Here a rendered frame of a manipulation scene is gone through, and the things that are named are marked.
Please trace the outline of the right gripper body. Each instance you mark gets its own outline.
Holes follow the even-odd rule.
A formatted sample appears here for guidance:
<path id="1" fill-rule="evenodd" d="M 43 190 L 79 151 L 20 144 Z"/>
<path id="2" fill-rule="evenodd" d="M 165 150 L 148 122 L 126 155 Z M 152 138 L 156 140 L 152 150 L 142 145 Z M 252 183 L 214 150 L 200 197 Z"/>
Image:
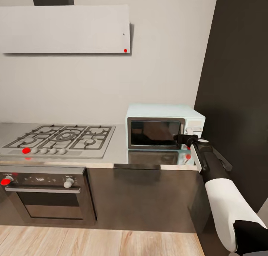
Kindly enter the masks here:
<path id="1" fill-rule="evenodd" d="M 176 141 L 177 141 L 178 144 L 185 144 L 189 148 L 188 141 L 191 138 L 198 138 L 198 135 L 195 135 L 195 134 L 193 136 L 190 136 L 190 135 L 177 135 L 177 140 Z"/>

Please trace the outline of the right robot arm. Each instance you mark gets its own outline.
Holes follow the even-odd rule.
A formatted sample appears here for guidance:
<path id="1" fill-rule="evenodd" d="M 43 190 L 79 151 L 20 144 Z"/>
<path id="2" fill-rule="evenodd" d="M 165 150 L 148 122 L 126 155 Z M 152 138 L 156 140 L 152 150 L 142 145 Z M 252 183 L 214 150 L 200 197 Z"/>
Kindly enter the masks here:
<path id="1" fill-rule="evenodd" d="M 194 132 L 203 132 L 203 128 L 187 127 L 185 135 L 173 134 L 173 138 L 191 150 L 203 177 L 221 243 L 239 256 L 268 256 L 267 227 L 236 188 L 209 141 L 198 138 Z"/>

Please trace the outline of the microwave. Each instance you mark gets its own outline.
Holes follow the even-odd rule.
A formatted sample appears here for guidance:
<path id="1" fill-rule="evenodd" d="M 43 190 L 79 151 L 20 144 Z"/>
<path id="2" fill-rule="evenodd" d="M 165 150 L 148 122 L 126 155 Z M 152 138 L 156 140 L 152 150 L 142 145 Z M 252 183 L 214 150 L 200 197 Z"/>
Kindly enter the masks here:
<path id="1" fill-rule="evenodd" d="M 125 117 L 126 148 L 188 150 L 174 135 L 185 135 L 187 127 L 204 127 L 205 116 L 186 104 L 129 104 Z M 194 132 L 201 138 L 202 132 Z"/>

